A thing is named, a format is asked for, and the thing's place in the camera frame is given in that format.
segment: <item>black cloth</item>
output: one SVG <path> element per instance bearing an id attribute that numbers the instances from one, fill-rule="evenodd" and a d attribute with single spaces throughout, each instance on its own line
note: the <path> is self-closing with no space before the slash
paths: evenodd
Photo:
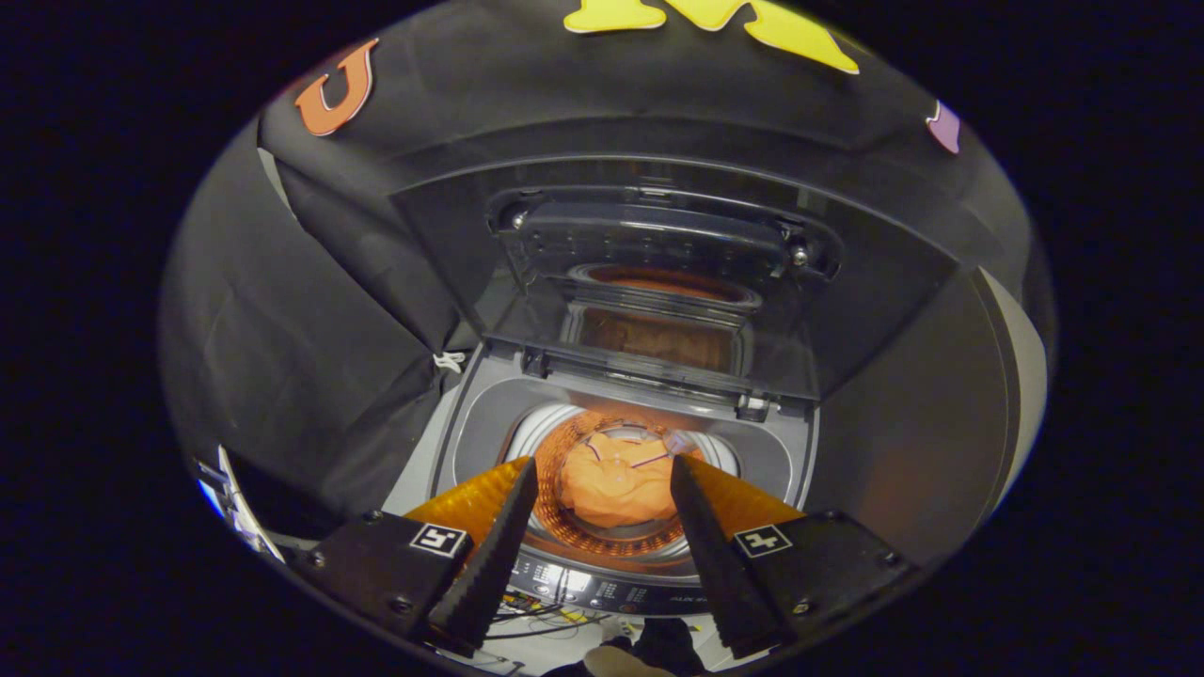
<path id="1" fill-rule="evenodd" d="M 680 618 L 649 618 L 639 640 L 632 646 L 627 637 L 615 637 L 602 642 L 603 647 L 618 647 L 653 667 L 668 670 L 675 677 L 704 675 L 707 669 L 694 650 L 690 628 Z M 579 660 L 543 673 L 543 677 L 592 677 Z"/>

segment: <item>person's hand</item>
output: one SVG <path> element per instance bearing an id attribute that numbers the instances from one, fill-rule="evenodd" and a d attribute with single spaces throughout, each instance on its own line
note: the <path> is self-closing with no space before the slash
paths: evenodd
<path id="1" fill-rule="evenodd" d="M 673 673 L 615 647 L 597 647 L 585 654 L 585 669 L 594 677 L 673 677 Z"/>

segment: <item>fisheye lens view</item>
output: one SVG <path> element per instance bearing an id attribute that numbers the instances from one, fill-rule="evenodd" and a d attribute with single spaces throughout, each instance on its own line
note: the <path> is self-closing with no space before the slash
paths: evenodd
<path id="1" fill-rule="evenodd" d="M 197 506 L 399 655 L 756 675 L 1005 505 L 1038 226 L 805 2 L 450 0 L 281 86 L 177 226 L 160 377 Z"/>

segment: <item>black background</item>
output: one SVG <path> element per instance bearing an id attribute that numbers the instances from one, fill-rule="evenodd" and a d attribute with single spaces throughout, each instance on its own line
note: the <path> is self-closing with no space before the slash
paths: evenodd
<path id="1" fill-rule="evenodd" d="M 996 517 L 795 669 L 1192 672 L 1199 283 L 1178 263 L 1200 241 L 1199 6 L 811 7 L 992 148 L 1049 246 L 1062 336 L 1046 423 Z M 28 2 L 10 22 L 6 324 L 34 340 L 6 360 L 30 377 L 6 388 L 16 673 L 421 673 L 224 531 L 175 451 L 154 355 L 167 246 L 223 145 L 308 66 L 412 10 Z"/>

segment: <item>yellow letter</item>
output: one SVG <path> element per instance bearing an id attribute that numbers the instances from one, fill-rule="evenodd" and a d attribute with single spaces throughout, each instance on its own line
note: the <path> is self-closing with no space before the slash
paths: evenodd
<path id="1" fill-rule="evenodd" d="M 665 0 L 690 23 L 703 30 L 721 30 L 737 10 L 752 5 L 756 20 L 744 30 L 759 41 L 819 61 L 846 73 L 858 73 L 850 59 L 824 27 L 790 10 L 765 0 Z M 665 24 L 665 12 L 639 0 L 582 0 L 582 8 L 565 17 L 565 28 L 573 33 L 597 33 L 633 28 L 657 28 Z"/>
<path id="2" fill-rule="evenodd" d="M 857 63 L 840 51 L 826 28 L 765 0 L 752 0 L 752 8 L 756 10 L 756 20 L 744 24 L 744 30 L 752 37 L 846 73 L 861 72 Z"/>
<path id="3" fill-rule="evenodd" d="M 582 0 L 582 8 L 565 17 L 573 33 L 598 33 L 633 28 L 660 28 L 665 12 L 639 0 Z"/>

